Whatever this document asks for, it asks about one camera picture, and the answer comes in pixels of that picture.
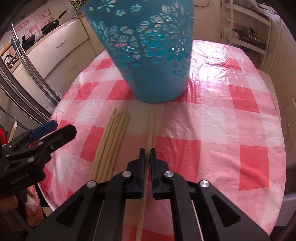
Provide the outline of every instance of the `silver screw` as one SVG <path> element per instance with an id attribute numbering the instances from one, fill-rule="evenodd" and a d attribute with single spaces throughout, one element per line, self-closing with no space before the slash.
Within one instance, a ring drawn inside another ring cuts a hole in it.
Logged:
<path id="1" fill-rule="evenodd" d="M 206 180 L 202 180 L 202 181 L 200 182 L 200 185 L 201 185 L 203 188 L 207 188 L 207 187 L 210 185 L 210 183 L 209 183 L 208 181 L 206 181 Z"/>
<path id="2" fill-rule="evenodd" d="M 30 157 L 27 162 L 30 163 L 30 162 L 33 162 L 34 161 L 34 157 Z"/>
<path id="3" fill-rule="evenodd" d="M 95 182 L 95 181 L 89 181 L 89 182 L 87 182 L 86 186 L 87 186 L 88 188 L 93 188 L 93 187 L 96 186 L 96 182 Z"/>
<path id="4" fill-rule="evenodd" d="M 130 176 L 131 176 L 131 172 L 130 172 L 130 171 L 124 171 L 124 172 L 122 173 L 122 175 L 123 175 L 124 177 L 130 177 Z"/>
<path id="5" fill-rule="evenodd" d="M 171 172 L 171 171 L 166 171 L 166 172 L 164 173 L 164 175 L 165 175 L 166 177 L 172 177 L 172 176 L 174 175 L 174 173 Z"/>

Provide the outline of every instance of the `red and white tablecloth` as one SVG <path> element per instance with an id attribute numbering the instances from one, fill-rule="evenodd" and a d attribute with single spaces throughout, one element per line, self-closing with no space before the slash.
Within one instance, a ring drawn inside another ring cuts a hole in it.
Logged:
<path id="1" fill-rule="evenodd" d="M 241 49 L 195 40 L 186 92 L 172 102 L 134 98 L 106 51 L 71 85 L 52 119 L 72 124 L 75 140 L 52 155 L 41 182 L 56 209 L 89 180 L 92 161 L 112 107 L 130 122 L 114 174 L 146 147 L 149 112 L 156 114 L 153 147 L 186 180 L 209 180 L 267 233 L 276 222 L 285 187 L 286 156 L 269 91 Z M 148 186 L 142 240 L 173 240 L 169 200 Z M 127 202 L 123 240 L 135 238 L 138 200 Z"/>

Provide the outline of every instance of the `checkered tablecloth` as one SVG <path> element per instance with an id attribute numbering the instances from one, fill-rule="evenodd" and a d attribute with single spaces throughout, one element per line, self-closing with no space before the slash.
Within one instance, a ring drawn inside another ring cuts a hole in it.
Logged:
<path id="1" fill-rule="evenodd" d="M 55 209 L 89 178 L 112 107 L 130 122 L 114 174 L 146 147 L 149 112 L 155 112 L 153 147 L 186 180 L 209 180 L 267 233 L 276 222 L 285 187 L 286 159 L 280 121 L 266 85 L 241 49 L 193 43 L 186 92 L 166 104 L 134 98 L 106 51 L 74 81 L 52 119 L 72 124 L 75 140 L 52 155 L 41 182 Z M 148 186 L 142 240 L 173 240 L 170 202 L 155 201 Z M 136 233 L 138 200 L 126 205 L 123 240 Z"/>

